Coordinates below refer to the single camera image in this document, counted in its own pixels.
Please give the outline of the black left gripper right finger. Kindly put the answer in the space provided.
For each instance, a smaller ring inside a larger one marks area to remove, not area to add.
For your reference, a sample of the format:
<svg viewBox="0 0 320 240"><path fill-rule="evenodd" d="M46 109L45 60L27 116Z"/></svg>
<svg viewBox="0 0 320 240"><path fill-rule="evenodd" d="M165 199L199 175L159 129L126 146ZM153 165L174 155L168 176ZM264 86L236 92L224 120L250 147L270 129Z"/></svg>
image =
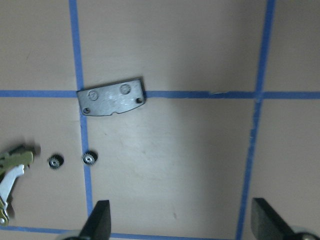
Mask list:
<svg viewBox="0 0 320 240"><path fill-rule="evenodd" d="M257 240L318 240L308 231L294 231L262 197L251 200L250 227Z"/></svg>

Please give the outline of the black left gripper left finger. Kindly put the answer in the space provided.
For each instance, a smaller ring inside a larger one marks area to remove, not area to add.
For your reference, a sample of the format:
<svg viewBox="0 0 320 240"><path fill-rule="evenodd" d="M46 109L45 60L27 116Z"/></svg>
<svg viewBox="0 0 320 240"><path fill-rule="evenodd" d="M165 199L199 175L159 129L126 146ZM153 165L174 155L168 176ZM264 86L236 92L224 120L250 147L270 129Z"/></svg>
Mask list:
<svg viewBox="0 0 320 240"><path fill-rule="evenodd" d="M112 222L109 200L99 200L81 230L71 230L57 240L109 240Z"/></svg>

